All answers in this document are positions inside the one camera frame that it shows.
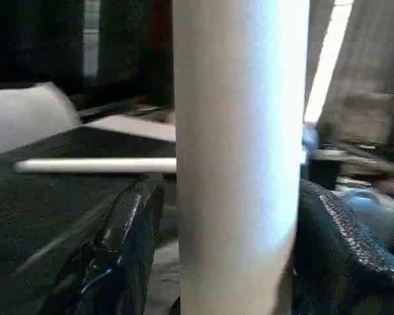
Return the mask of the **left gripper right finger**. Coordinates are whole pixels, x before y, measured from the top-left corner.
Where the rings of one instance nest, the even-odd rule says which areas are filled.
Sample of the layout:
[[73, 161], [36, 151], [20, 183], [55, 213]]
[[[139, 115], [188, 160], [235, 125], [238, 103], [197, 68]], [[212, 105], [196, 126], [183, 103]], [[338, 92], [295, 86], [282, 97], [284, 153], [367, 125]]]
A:
[[394, 314], [394, 255], [348, 203], [306, 179], [294, 269], [309, 314]]

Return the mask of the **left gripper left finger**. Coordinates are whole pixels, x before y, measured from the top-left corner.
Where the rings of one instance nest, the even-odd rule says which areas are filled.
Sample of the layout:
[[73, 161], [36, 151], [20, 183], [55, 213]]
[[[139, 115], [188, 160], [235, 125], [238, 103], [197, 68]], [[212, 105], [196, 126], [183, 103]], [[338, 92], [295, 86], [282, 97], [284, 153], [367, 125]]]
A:
[[59, 271], [49, 314], [143, 314], [164, 198], [160, 178], [136, 179], [118, 194]]

